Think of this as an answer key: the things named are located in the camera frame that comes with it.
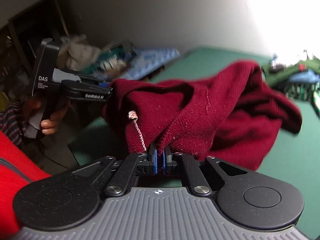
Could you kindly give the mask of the red clothed forearm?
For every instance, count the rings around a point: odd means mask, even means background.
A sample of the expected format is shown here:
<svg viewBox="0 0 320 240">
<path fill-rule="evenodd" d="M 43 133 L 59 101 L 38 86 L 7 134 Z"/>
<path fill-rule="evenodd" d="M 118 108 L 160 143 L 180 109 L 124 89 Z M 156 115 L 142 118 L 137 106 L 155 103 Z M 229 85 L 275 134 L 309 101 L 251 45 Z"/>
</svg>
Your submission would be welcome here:
<svg viewBox="0 0 320 240">
<path fill-rule="evenodd" d="M 50 177 L 1 133 L 1 239 L 20 230 L 13 210 L 15 194 L 25 185 Z"/>
</svg>

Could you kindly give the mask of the person's left hand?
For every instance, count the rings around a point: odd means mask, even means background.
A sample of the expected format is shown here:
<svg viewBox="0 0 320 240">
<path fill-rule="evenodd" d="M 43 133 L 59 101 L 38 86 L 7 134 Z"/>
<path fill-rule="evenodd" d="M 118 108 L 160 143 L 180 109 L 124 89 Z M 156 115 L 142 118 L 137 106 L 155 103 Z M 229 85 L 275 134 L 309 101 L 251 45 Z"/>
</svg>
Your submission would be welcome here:
<svg viewBox="0 0 320 240">
<path fill-rule="evenodd" d="M 27 123 L 29 119 L 43 106 L 44 101 L 37 97 L 29 98 L 22 107 L 22 116 Z M 63 99 L 54 107 L 55 111 L 50 115 L 49 119 L 41 121 L 42 133 L 51 135 L 57 132 L 60 122 L 65 116 L 70 105 L 68 99 Z"/>
</svg>

